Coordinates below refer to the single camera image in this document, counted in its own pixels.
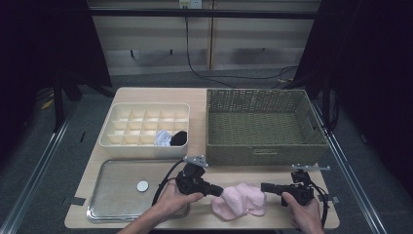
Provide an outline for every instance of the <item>power cord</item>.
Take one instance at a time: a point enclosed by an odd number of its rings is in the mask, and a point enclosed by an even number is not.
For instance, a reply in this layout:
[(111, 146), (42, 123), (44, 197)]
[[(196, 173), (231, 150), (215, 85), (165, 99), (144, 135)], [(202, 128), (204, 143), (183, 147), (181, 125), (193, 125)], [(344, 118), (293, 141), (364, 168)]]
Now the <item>power cord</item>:
[(164, 180), (162, 180), (162, 182), (159, 184), (158, 190), (155, 193), (154, 196), (154, 200), (152, 201), (152, 206), (154, 206), (157, 202), (158, 202), (158, 198), (161, 195), (162, 190), (164, 189), (165, 185), (168, 183), (169, 181), (169, 176), (170, 174), (173, 172), (173, 170), (175, 170), (175, 168), (181, 164), (183, 162), (183, 159), (180, 159), (179, 161), (177, 161), (172, 168), (170, 168), (169, 172), (167, 173), (167, 175), (165, 175)]
[[(269, 79), (273, 79), (273, 78), (277, 78), (277, 77), (282, 77), (283, 74), (285, 74), (285, 73), (287, 73), (288, 71), (290, 71), (290, 70), (298, 67), (297, 65), (287, 66), (287, 67), (284, 67), (284, 68), (280, 71), (279, 74), (273, 75), (273, 76), (268, 76), (268, 77), (247, 77), (247, 76), (230, 76), (230, 75), (223, 75), (223, 76), (202, 75), (202, 74), (200, 74), (200, 73), (198, 73), (198, 72), (196, 72), (196, 71), (194, 70), (194, 68), (192, 67), (192, 64), (191, 64), (190, 56), (189, 56), (189, 29), (188, 29), (188, 18), (185, 18), (185, 29), (186, 29), (186, 57), (187, 57), (187, 60), (188, 60), (188, 65), (189, 65), (189, 68), (191, 69), (191, 71), (192, 71), (197, 77), (199, 77), (200, 79), (208, 80), (208, 81), (213, 81), (213, 82), (216, 82), (216, 83), (218, 83), (218, 84), (221, 84), (221, 85), (224, 85), (224, 86), (227, 86), (227, 87), (236, 89), (237, 87), (235, 87), (235, 86), (232, 86), (232, 85), (230, 85), (230, 84), (227, 84), (227, 83), (222, 82), (222, 81), (219, 81), (219, 80), (215, 80), (215, 79), (213, 79), (213, 78), (236, 78), (236, 79), (246, 79), (246, 80), (269, 80)], [(275, 86), (273, 86), (271, 89), (276, 88), (281, 82), (282, 82), (282, 79), (280, 78), (280, 79), (278, 80), (278, 83), (277, 83)]]

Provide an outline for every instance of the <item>pink cloth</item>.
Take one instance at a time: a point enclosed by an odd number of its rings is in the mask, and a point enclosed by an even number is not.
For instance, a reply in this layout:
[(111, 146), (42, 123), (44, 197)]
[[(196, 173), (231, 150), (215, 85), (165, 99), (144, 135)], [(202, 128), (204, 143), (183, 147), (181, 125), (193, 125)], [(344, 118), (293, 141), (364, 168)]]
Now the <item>pink cloth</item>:
[(266, 194), (248, 183), (226, 187), (220, 197), (214, 197), (212, 210), (226, 220), (247, 215), (264, 215)]

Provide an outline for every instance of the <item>white plastic organizer tray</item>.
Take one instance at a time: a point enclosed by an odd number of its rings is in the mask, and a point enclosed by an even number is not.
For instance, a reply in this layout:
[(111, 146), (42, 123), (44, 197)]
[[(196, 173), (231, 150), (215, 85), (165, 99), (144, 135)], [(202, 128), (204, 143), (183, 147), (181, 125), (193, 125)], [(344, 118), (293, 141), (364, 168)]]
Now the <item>white plastic organizer tray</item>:
[(99, 144), (113, 158), (166, 159), (187, 153), (181, 146), (155, 145), (156, 132), (188, 134), (189, 105), (185, 103), (117, 103), (109, 110)]

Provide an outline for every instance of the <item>stainless steel tray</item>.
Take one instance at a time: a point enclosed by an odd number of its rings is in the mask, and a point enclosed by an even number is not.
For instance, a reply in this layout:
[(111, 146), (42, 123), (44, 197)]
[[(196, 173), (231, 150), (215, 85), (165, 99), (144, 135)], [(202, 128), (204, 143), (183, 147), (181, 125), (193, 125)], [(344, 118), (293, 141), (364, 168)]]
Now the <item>stainless steel tray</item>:
[[(175, 161), (167, 160), (108, 160), (100, 168), (87, 217), (91, 222), (130, 222), (151, 205), (164, 176)], [(181, 167), (171, 174), (177, 175)], [(147, 181), (145, 191), (138, 191), (140, 181)], [(189, 206), (174, 217), (185, 217)]]

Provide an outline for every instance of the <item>wicker basket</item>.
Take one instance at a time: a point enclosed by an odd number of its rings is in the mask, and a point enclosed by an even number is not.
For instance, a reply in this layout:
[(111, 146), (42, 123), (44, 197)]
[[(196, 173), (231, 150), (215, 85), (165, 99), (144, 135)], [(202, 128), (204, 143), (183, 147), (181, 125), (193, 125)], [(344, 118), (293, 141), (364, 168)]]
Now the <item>wicker basket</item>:
[(207, 90), (210, 165), (314, 165), (328, 149), (305, 91)]

